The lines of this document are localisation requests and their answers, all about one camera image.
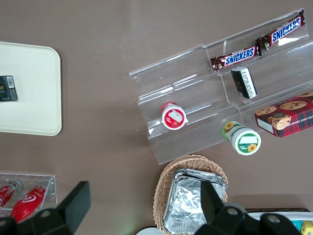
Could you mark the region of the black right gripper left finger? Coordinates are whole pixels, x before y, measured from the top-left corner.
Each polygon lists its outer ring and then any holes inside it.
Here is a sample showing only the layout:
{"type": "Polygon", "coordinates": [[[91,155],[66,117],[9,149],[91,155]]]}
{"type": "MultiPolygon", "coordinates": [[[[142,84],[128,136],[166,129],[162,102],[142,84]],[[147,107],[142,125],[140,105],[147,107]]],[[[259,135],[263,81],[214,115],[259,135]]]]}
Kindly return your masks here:
{"type": "Polygon", "coordinates": [[[91,207],[89,181],[80,181],[56,207],[41,210],[17,223],[12,217],[0,219],[2,235],[73,235],[91,207]]]}

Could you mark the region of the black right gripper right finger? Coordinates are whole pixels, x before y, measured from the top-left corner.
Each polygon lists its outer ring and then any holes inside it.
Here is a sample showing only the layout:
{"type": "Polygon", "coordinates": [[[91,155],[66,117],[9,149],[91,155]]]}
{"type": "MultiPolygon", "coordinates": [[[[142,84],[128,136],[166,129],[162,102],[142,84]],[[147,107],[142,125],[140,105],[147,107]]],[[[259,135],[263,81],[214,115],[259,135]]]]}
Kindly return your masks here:
{"type": "Polygon", "coordinates": [[[222,202],[209,181],[201,182],[201,208],[206,219],[197,235],[299,235],[285,216],[265,213],[259,220],[252,218],[238,204],[222,202]]]}

